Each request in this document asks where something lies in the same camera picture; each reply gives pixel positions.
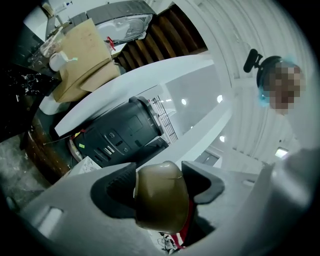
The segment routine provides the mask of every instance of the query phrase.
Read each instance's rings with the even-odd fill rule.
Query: staircase
[[[177,5],[173,5],[152,19],[144,39],[129,42],[114,59],[129,72],[157,61],[206,50],[195,26]]]

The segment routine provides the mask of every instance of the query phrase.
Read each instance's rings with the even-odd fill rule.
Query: white ceiling
[[[211,153],[223,156],[221,167],[259,173],[264,163],[278,160],[275,156],[278,147],[290,153],[297,151],[300,146],[286,118],[259,106],[256,71],[249,74],[243,71],[249,50],[255,48],[264,57],[293,57],[308,83],[316,62],[294,20],[271,0],[174,2],[198,29],[215,63],[220,91],[233,102],[233,116],[221,133],[225,135],[225,143],[218,136],[208,148]]]
[[[217,104],[220,85],[215,65],[188,73],[166,83],[167,93],[160,95],[166,112],[176,111],[169,117],[178,138],[195,126]]]

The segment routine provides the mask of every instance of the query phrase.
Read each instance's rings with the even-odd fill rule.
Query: gray panel
[[[218,157],[204,151],[196,160],[195,162],[205,164],[207,166],[214,166],[215,163],[218,161]]]
[[[85,12],[82,12],[78,14],[77,16],[74,16],[71,19],[71,22],[74,24],[74,26],[78,26],[80,23],[86,21],[88,19],[87,15]]]
[[[187,161],[182,161],[181,163],[181,169],[189,196],[193,197],[195,204],[207,205],[223,193],[225,183],[217,175],[203,170],[201,166],[197,167]]]
[[[88,18],[93,20],[95,25],[104,23],[120,17],[155,14],[150,6],[144,1],[121,1],[113,2],[86,12]]]
[[[49,239],[79,256],[161,256],[148,232],[138,227],[134,219],[111,218],[90,197],[97,180],[127,165],[64,177],[27,205],[20,215],[38,227],[50,207],[63,210]]]
[[[67,32],[72,30],[74,27],[75,27],[75,25],[72,23],[69,26],[67,26],[66,28],[62,29],[62,33],[65,35]]]
[[[314,199],[320,177],[319,154],[320,149],[303,149],[273,166],[266,165],[240,208],[235,209],[233,202],[225,198],[225,203],[230,205],[224,209],[228,218],[208,237],[184,250],[184,256],[197,255],[200,249],[203,255],[208,256],[269,255],[297,224]],[[203,165],[202,169],[212,172],[214,168]],[[224,194],[212,204],[218,206],[218,200],[223,198]],[[209,212],[205,207],[198,208],[199,215],[208,214],[216,218],[213,215],[217,215],[220,208],[212,208]]]
[[[253,187],[246,185],[244,181],[256,182],[258,179],[257,174],[229,171],[197,162],[183,163],[197,171],[202,169],[203,172],[215,175],[225,185],[223,193],[213,202],[198,206],[199,215],[215,228],[227,223],[247,199]]]

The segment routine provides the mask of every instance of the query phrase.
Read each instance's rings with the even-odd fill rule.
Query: cable
[[[74,168],[74,164],[72,163],[72,160],[74,159],[74,156],[72,155],[71,156],[71,169],[73,169]]]
[[[62,137],[62,138],[57,139],[57,140],[54,140],[54,141],[49,141],[49,142],[46,142],[46,143],[42,143],[42,145],[45,146],[45,145],[47,145],[47,144],[56,143],[56,142],[59,142],[59,141],[62,141],[62,140],[64,140],[64,139],[66,139],[66,138],[68,138],[68,137],[70,137],[70,135],[67,135],[67,136],[65,136],[65,137]]]
[[[158,242],[158,245],[160,245],[160,246],[162,246],[162,247],[164,248],[164,249],[163,249],[164,251],[167,251],[167,245],[166,245],[167,241],[166,241],[166,239],[164,239],[164,238],[158,238],[158,239],[157,239],[157,242]]]

